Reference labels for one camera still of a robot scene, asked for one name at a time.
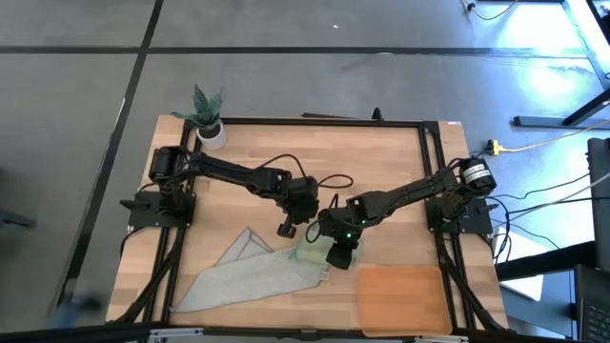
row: metal bracket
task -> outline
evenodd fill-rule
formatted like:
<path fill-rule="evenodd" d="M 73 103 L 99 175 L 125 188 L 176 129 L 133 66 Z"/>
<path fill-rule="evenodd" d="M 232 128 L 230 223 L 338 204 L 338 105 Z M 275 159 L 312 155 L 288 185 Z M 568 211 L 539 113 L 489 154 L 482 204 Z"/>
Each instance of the metal bracket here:
<path fill-rule="evenodd" d="M 322 339 L 316 329 L 303 329 L 300 334 L 295 335 L 293 338 L 305 342 L 313 342 Z"/>
<path fill-rule="evenodd" d="M 421 343 L 468 343 L 466 336 L 422 336 L 416 337 L 416 342 Z"/>
<path fill-rule="evenodd" d="M 129 225 L 135 228 L 157 227 L 157 228 L 183 228 L 190 227 L 193 222 L 194 203 L 196 194 L 185 194 L 184 213 L 172 215 L 160 210 L 161 193 L 140 192 L 133 201 Z"/>
<path fill-rule="evenodd" d="M 466 211 L 458 220 L 447 221 L 443 218 L 440 200 L 437 197 L 426 199 L 426 215 L 431 232 L 442 233 L 482 233 L 492 232 L 492 226 L 486 212 L 485 200 L 472 199 L 466 205 Z"/>
<path fill-rule="evenodd" d="M 158 342 L 162 338 L 191 337 L 196 335 L 203 335 L 203 328 L 151 330 L 150 339 L 154 340 L 155 342 Z"/>
<path fill-rule="evenodd" d="M 376 120 L 378 122 L 385 121 L 383 119 L 383 115 L 381 115 L 381 110 L 379 108 L 375 108 L 373 110 L 373 116 L 371 116 L 371 119 Z"/>
<path fill-rule="evenodd" d="M 426 128 L 431 134 L 440 134 L 440 127 L 438 121 L 422 121 L 423 127 Z"/>

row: white plant pot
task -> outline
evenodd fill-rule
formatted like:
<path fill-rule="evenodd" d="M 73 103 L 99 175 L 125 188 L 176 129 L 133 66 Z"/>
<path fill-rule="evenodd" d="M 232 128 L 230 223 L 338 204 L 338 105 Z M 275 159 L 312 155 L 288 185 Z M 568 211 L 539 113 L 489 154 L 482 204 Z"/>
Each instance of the white plant pot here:
<path fill-rule="evenodd" d="M 207 129 L 213 129 L 216 125 L 220 126 L 220 131 L 214 137 L 209 137 L 205 134 L 202 134 L 202 132 L 200 132 L 201 129 L 196 130 L 197 137 L 199 137 L 201 144 L 206 149 L 217 150 L 224 147 L 227 143 L 227 133 L 225 132 L 225 126 L 222 124 L 221 121 L 218 121 L 217 124 L 209 126 Z"/>

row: table leg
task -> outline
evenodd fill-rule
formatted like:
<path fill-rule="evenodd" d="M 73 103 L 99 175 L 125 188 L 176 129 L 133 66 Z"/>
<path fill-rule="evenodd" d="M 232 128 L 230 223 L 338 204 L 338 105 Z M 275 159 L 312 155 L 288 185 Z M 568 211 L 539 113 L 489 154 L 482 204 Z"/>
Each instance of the table leg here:
<path fill-rule="evenodd" d="M 577 264 L 595 267 L 596 260 L 595 241 L 590 241 L 499 263 L 496 266 L 496 273 L 499 281 L 505 281 L 548 272 L 566 271 Z"/>
<path fill-rule="evenodd" d="M 593 100 L 570 114 L 567 118 L 516 116 L 515 126 L 524 128 L 550 129 L 584 129 L 604 122 L 606 119 L 589 119 L 593 114 L 610 105 L 610 89 L 602 92 Z M 596 127 L 598 130 L 610 130 L 610 123 Z"/>

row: black desk leg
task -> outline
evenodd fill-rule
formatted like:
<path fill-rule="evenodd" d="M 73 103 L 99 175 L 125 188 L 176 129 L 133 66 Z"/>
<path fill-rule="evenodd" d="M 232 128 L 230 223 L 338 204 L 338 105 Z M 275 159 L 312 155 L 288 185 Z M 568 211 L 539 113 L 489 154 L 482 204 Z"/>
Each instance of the black desk leg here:
<path fill-rule="evenodd" d="M 603 91 L 583 107 L 576 110 L 567 118 L 516 116 L 515 126 L 524 128 L 551 128 L 551 129 L 584 129 L 597 125 L 607 119 L 589 119 L 593 114 L 610 105 L 610 89 Z M 596 127 L 599 130 L 610 130 L 610 123 Z"/>
<path fill-rule="evenodd" d="M 499 263 L 496 265 L 496 274 L 499 281 L 505 281 L 566 271 L 577 264 L 596 266 L 595 241 Z"/>
<path fill-rule="evenodd" d="M 15 224 L 18 226 L 33 228 L 33 226 L 36 225 L 36 221 L 17 213 L 0 210 L 0 226 L 2 226 L 2 224 Z"/>

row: potted plant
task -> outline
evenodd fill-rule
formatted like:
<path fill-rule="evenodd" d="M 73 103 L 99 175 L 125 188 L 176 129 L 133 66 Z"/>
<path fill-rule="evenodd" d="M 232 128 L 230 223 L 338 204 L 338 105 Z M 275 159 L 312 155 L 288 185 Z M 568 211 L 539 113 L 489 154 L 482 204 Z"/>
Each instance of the potted plant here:
<path fill-rule="evenodd" d="M 227 143 L 227 133 L 220 120 L 220 107 L 222 106 L 222 91 L 212 97 L 206 98 L 203 91 L 194 85 L 194 114 L 182 114 L 176 111 L 172 115 L 176 118 L 189 120 L 195 125 L 197 137 L 207 149 L 220 149 Z"/>

